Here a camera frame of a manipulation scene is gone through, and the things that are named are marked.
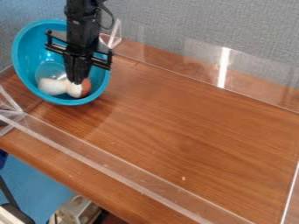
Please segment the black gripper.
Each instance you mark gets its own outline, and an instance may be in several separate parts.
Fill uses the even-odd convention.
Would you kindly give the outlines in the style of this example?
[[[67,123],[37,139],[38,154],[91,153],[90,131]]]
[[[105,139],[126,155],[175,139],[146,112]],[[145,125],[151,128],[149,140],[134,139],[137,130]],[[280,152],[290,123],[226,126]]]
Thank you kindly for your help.
[[[99,31],[95,19],[69,19],[67,31],[46,31],[46,48],[63,56],[69,80],[77,84],[90,77],[93,66],[111,69],[114,52],[99,42]]]

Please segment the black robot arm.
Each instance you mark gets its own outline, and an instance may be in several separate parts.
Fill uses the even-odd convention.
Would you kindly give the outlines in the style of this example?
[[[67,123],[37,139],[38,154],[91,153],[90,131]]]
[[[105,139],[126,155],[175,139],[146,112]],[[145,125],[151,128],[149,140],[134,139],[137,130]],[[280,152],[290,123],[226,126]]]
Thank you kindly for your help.
[[[93,66],[111,69],[114,52],[99,40],[102,30],[111,30],[117,22],[106,1],[67,0],[67,31],[46,32],[46,49],[63,56],[67,78],[77,85],[90,77]]]

